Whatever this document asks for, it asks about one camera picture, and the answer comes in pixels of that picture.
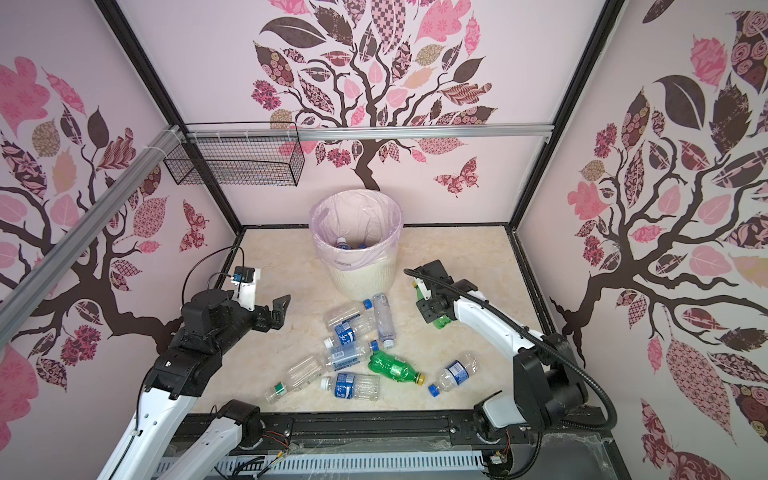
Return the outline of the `clear bottle white cap blue label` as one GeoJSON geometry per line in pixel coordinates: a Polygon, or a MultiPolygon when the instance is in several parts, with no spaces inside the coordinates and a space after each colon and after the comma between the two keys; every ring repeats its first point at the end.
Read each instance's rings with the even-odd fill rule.
{"type": "Polygon", "coordinates": [[[336,247],[342,250],[351,250],[351,245],[347,242],[347,240],[344,237],[339,237],[336,242],[336,247]]]}

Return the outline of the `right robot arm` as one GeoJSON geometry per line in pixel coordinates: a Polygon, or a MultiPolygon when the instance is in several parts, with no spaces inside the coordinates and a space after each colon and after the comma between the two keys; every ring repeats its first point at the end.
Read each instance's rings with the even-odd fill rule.
{"type": "Polygon", "coordinates": [[[557,333],[546,335],[494,306],[472,282],[455,282],[436,260],[404,273],[419,292],[422,318],[441,317],[470,327],[511,364],[511,390],[476,405],[483,435],[509,427],[548,432],[556,427],[608,432],[618,423],[617,409],[605,389],[577,364],[573,350],[557,333]]]}

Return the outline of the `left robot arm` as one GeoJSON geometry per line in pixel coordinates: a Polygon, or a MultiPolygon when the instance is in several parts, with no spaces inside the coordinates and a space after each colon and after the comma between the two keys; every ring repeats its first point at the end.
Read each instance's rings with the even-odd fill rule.
{"type": "MultiPolygon", "coordinates": [[[[221,369],[225,354],[251,331],[281,329],[290,302],[284,295],[270,306],[259,306],[252,283],[239,292],[207,289],[186,302],[183,326],[142,380],[135,413],[100,478],[155,477],[174,434],[221,369]]],[[[258,445],[263,430],[257,406],[230,400],[161,476],[204,479],[232,450],[258,445]]]]}

